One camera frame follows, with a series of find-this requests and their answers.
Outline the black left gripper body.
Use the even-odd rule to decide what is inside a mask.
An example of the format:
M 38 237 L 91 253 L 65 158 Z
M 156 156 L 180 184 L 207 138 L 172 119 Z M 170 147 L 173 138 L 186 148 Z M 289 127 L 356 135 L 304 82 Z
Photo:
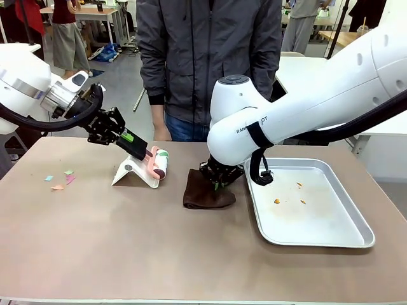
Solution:
M 125 121 L 117 107 L 102 108 L 104 93 L 100 83 L 92 84 L 86 91 L 81 90 L 70 108 L 70 118 L 96 105 L 95 111 L 78 126 L 88 132 L 88 142 L 108 146 L 116 142 L 125 130 Z

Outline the person's right hand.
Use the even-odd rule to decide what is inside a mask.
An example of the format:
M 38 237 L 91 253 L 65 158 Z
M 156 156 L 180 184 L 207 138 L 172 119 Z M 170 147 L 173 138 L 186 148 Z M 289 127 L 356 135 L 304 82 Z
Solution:
M 165 124 L 165 111 L 163 105 L 151 106 L 152 122 L 154 126 L 155 141 L 171 141 L 171 135 Z

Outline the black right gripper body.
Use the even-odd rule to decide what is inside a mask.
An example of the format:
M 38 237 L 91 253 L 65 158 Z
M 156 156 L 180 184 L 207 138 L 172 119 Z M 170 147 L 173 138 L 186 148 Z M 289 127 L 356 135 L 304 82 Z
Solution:
M 212 156 L 207 161 L 200 163 L 199 171 L 212 184 L 218 182 L 218 188 L 220 182 L 228 186 L 244 174 L 242 165 L 224 165 L 216 161 Z

